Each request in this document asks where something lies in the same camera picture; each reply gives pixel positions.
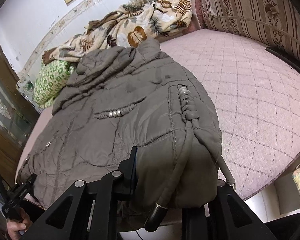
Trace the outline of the person's bare hand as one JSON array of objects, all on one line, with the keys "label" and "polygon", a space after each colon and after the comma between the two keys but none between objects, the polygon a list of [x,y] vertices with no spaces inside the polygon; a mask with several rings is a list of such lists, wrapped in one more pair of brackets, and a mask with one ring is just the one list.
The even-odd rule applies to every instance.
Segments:
[{"label": "person's bare hand", "polygon": [[19,240],[21,238],[21,231],[27,231],[32,225],[29,215],[21,207],[18,210],[21,216],[21,221],[7,219],[7,233],[8,239]]}]

